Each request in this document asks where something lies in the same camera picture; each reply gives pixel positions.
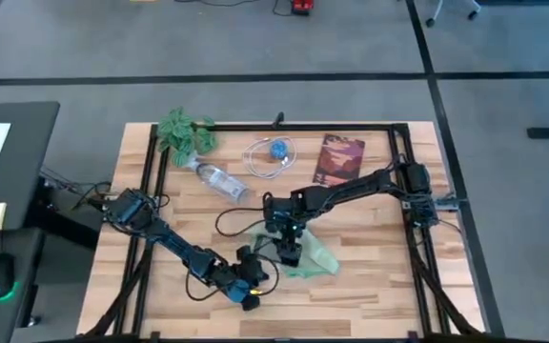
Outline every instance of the green cloth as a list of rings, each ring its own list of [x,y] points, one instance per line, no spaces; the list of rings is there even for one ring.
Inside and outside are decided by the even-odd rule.
[[[280,237],[279,232],[267,232],[264,224],[252,227],[247,231],[247,234],[252,236],[253,247],[255,247],[258,240],[263,240],[258,239],[259,237]],[[302,255],[300,255],[300,261],[298,262],[297,267],[282,266],[281,268],[288,277],[308,278],[322,274],[336,274],[338,272],[340,265],[332,252],[330,252],[308,229],[304,230],[302,237],[300,237],[297,242],[302,245]],[[264,248],[260,249],[260,253],[276,260],[276,251],[272,244],[264,246]]]

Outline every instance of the red object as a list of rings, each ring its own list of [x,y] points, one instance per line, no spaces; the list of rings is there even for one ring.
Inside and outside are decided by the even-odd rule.
[[[315,0],[294,0],[292,12],[294,14],[308,14],[315,5]]]

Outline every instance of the white cable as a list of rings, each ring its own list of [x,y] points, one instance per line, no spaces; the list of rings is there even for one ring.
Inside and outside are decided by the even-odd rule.
[[[256,171],[254,166],[254,151],[266,145],[273,144],[277,140],[288,141],[290,143],[288,145],[288,150],[287,150],[288,156],[286,156],[280,162],[281,166],[274,171],[269,171],[265,173]],[[289,158],[289,146],[292,146],[294,148],[294,154],[291,159]],[[292,138],[287,136],[277,137],[277,138],[263,138],[256,142],[253,142],[252,145],[250,145],[245,149],[245,151],[243,152],[243,164],[245,165],[245,168],[247,168],[247,171],[249,171],[252,175],[265,178],[265,179],[272,179],[279,176],[286,169],[290,168],[294,164],[296,156],[297,156],[297,152],[296,152],[294,140]]]

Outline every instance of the computer mouse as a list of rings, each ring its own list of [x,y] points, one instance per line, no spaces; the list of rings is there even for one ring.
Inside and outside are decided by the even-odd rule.
[[[8,295],[14,286],[14,256],[0,253],[0,298]]]

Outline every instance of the black desk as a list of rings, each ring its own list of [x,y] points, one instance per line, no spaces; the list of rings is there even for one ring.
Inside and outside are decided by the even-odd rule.
[[[25,309],[31,307],[27,305],[43,242],[44,234],[37,229],[5,231],[4,249],[15,257],[17,284],[10,298],[0,300],[0,343],[10,342],[14,328],[26,325]]]
[[[8,204],[4,229],[25,224],[50,142],[59,104],[0,104],[0,123],[11,123],[0,153],[0,203]]]

